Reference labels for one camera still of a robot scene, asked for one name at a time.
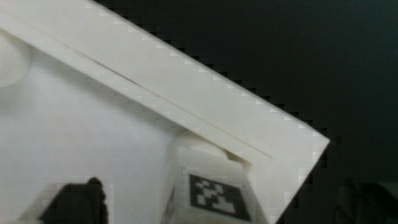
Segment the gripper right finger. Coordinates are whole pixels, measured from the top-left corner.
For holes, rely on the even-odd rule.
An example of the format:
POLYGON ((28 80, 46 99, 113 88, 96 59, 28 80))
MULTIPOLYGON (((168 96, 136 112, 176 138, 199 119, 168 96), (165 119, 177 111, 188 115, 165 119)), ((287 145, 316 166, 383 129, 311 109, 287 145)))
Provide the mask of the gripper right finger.
POLYGON ((343 182, 332 224, 398 224, 398 182, 343 182))

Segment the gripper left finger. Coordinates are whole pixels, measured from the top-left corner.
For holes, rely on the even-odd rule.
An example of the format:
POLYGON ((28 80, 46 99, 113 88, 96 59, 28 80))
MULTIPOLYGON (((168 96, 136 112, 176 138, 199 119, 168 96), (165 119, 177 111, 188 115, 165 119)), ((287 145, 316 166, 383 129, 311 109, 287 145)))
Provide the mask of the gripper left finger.
POLYGON ((44 209, 33 205, 21 215, 26 224, 108 224, 103 183, 90 177, 85 183, 67 183, 44 209))

